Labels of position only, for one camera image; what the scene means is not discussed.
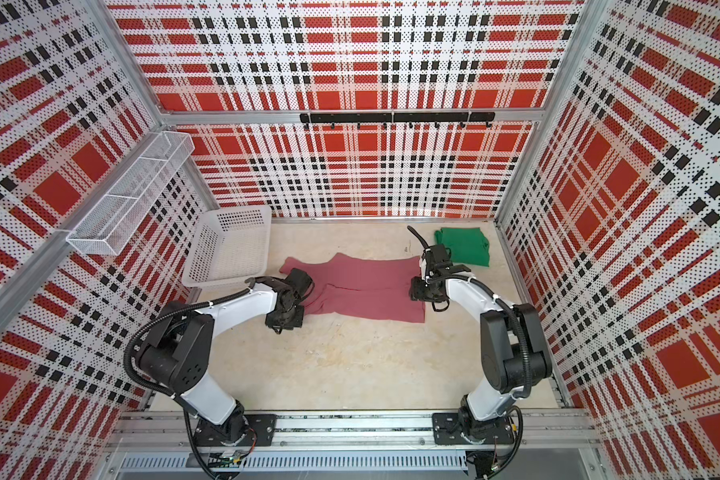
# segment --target red and white checkered wall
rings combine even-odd
[[[615,0],[505,224],[623,478],[720,477],[720,2]]]
[[[494,216],[530,122],[190,125],[192,158],[221,206],[277,216]]]
[[[0,287],[152,126],[78,2],[0,2]]]
[[[584,0],[106,0],[165,110],[539,107]]]
[[[202,207],[182,174],[117,257],[71,254],[0,335],[0,478],[85,480],[144,390],[124,343],[171,300]]]
[[[82,2],[0,2],[0,287],[153,125]],[[70,255],[0,334],[0,478],[86,478],[143,391],[125,338],[180,282],[197,196],[177,175],[117,258]]]

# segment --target green cloth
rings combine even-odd
[[[441,228],[434,239],[451,250],[454,264],[488,266],[488,239],[479,228]]]

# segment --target aluminum rail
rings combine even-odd
[[[432,414],[455,410],[277,411],[272,446],[260,452],[365,451],[400,448],[464,450],[493,446],[436,446]],[[523,448],[600,445],[582,408],[523,408]],[[115,425],[106,452],[189,452],[182,412],[128,412]],[[224,448],[201,450],[223,451]]]

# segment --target mounting plate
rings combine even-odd
[[[497,445],[514,443],[511,424],[505,417],[486,422],[485,426],[488,428],[488,432],[484,444],[493,443],[494,439],[496,439]],[[435,445],[473,445],[461,436],[457,413],[433,413],[432,433]]]
[[[275,422],[277,415],[245,415],[248,426],[256,431],[256,446],[269,447],[275,435]],[[195,431],[195,444],[199,447],[227,447],[221,443],[218,435],[211,428],[204,428],[201,432]],[[253,435],[248,432],[235,447],[250,447],[253,444]]]

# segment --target pink shirt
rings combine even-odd
[[[411,278],[420,276],[418,257],[363,260],[336,254],[324,264],[304,264],[288,257],[282,274],[304,270],[315,283],[302,302],[305,314],[341,313],[373,320],[424,322],[424,302],[411,300]]]

